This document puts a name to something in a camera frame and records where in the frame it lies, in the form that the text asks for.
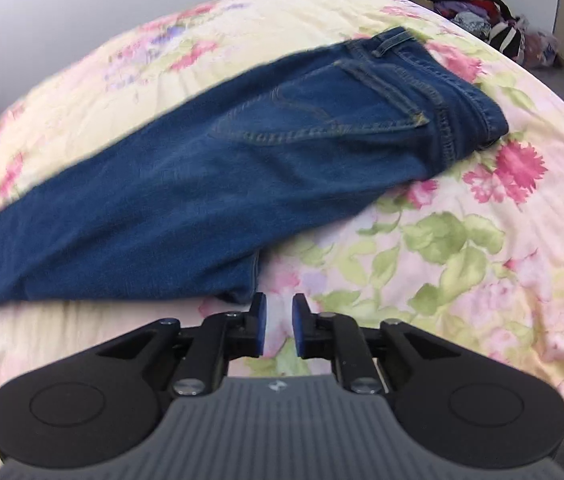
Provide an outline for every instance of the mattress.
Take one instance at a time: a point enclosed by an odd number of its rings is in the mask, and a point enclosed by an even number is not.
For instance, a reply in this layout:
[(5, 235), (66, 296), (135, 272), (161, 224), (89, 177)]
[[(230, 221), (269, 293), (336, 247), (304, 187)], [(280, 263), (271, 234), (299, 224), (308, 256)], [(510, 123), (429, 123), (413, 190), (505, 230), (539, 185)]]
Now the mattress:
[[(291, 298), (378, 326), (399, 318), (538, 376), (564, 396), (564, 102), (534, 76), (407, 0), (216, 0), (108, 41), (0, 117), (0, 210), (205, 89), (293, 52), (409, 29), (503, 109), (510, 134), (347, 221), (270, 248), (265, 358), (230, 373), (327, 373), (295, 356)], [(0, 385), (161, 317), (234, 308), (48, 301), (0, 306)]]

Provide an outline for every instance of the red cloth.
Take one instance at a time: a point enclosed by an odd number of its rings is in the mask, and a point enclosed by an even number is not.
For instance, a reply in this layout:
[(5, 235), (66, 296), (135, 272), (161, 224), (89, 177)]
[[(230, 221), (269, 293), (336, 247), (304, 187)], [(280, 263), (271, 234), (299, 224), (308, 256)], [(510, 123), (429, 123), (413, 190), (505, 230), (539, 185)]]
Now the red cloth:
[(500, 10), (498, 6), (490, 0), (469, 0), (470, 4), (477, 5), (478, 7), (482, 7), (489, 13), (489, 21), (491, 25), (496, 25), (497, 23), (502, 21), (502, 16), (500, 14)]

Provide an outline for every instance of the blue denim jeans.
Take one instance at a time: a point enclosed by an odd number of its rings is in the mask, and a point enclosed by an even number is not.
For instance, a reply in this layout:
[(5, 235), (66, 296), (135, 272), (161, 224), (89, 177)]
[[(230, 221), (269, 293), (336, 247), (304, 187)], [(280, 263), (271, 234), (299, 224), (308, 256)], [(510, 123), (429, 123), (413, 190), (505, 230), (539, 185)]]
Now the blue denim jeans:
[(0, 212), (0, 303), (245, 303), (258, 255), (508, 130), (402, 28), (223, 82)]

